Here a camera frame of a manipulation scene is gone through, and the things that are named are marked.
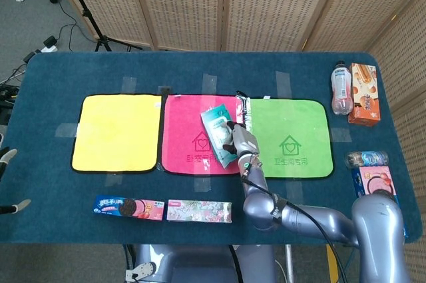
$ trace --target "water bottle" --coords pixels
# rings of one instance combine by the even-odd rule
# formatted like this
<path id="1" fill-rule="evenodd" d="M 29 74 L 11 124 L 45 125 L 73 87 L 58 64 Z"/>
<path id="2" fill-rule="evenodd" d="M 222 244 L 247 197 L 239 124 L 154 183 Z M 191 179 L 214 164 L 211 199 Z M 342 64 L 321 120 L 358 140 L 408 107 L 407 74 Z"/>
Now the water bottle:
<path id="1" fill-rule="evenodd" d="M 350 152 L 346 155 L 345 163 L 348 168 L 381 166 L 389 164 L 389 157 L 383 151 Z"/>
<path id="2" fill-rule="evenodd" d="M 333 100 L 331 107 L 336 115 L 348 115 L 353 108 L 351 97 L 351 73 L 343 61 L 337 62 L 331 74 Z"/>

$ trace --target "pink towel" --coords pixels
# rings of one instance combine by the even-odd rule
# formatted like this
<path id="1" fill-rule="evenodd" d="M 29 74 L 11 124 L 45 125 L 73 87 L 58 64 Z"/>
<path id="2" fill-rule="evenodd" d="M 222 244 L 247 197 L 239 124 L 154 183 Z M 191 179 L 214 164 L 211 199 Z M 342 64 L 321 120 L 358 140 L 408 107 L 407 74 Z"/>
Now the pink towel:
<path id="1" fill-rule="evenodd" d="M 164 111 L 161 160 L 168 172 L 182 174 L 235 174 L 236 160 L 225 169 L 214 156 L 201 121 L 201 113 L 224 104 L 233 121 L 236 97 L 218 95 L 170 95 Z"/>

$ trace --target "orange box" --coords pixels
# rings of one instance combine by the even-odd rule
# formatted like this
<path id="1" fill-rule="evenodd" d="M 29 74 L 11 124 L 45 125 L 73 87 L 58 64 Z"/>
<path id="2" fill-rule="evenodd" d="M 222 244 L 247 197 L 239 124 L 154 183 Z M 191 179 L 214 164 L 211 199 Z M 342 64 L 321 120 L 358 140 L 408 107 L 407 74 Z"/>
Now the orange box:
<path id="1" fill-rule="evenodd" d="M 372 127 L 380 121 L 377 71 L 373 65 L 352 63 L 353 109 L 347 117 L 349 123 Z"/>

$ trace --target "blue table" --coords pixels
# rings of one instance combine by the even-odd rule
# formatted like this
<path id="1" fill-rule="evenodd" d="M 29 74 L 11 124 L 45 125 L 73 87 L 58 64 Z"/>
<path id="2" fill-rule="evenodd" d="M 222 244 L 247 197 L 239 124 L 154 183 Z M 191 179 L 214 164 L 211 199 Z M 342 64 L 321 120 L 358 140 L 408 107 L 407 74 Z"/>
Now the blue table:
<path id="1" fill-rule="evenodd" d="M 70 168 L 72 127 L 87 95 L 98 93 L 173 93 L 313 99 L 327 111 L 334 171 L 319 180 L 269 180 L 270 190 L 293 203 L 327 206 L 350 216 L 355 191 L 344 165 L 345 153 L 378 149 L 389 153 L 390 169 L 409 233 L 422 233 L 413 187 L 381 76 L 381 122 L 373 128 L 349 125 L 331 111 L 330 74 L 336 61 L 377 66 L 366 53 L 41 53 L 29 63 L 4 146 L 18 149 L 0 182 L 0 204 L 24 198 L 31 205 L 0 216 L 2 242 L 129 244 L 321 244 L 284 229 L 257 231 L 244 216 L 244 195 L 237 176 L 212 176 L 208 192 L 194 190 L 194 177 L 167 174 L 79 174 Z M 97 194 L 147 198 L 219 200 L 233 203 L 232 224 L 155 222 L 95 215 Z"/>

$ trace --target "gray carpet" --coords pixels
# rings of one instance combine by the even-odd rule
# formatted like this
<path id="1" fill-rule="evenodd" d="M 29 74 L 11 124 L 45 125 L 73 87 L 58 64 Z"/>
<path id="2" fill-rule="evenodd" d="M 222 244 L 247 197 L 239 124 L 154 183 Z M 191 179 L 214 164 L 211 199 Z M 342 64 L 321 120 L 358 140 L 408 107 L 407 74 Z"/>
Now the gray carpet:
<path id="1" fill-rule="evenodd" d="M 81 24 L 67 0 L 61 0 L 64 10 Z M 59 36 L 63 25 L 73 23 L 58 4 L 49 0 L 0 0 L 0 81 L 23 63 L 31 51 L 43 48 L 43 41 Z M 65 27 L 57 43 L 60 51 L 68 51 L 71 26 Z M 126 47 L 111 43 L 113 51 Z M 73 51 L 93 51 L 95 44 L 85 39 L 74 28 L 71 41 Z M 19 85 L 16 79 L 10 84 Z M 6 127 L 0 126 L 5 133 Z M 346 263 L 350 249 L 339 248 Z M 295 246 L 294 272 L 297 283 L 329 282 L 324 246 Z M 347 272 L 350 282 L 357 282 L 358 254 Z M 285 268 L 284 247 L 276 247 L 276 258 Z M 0 282 L 122 282 L 124 278 L 124 252 L 120 245 L 24 245 L 0 244 Z M 284 282 L 277 267 L 279 282 Z"/>

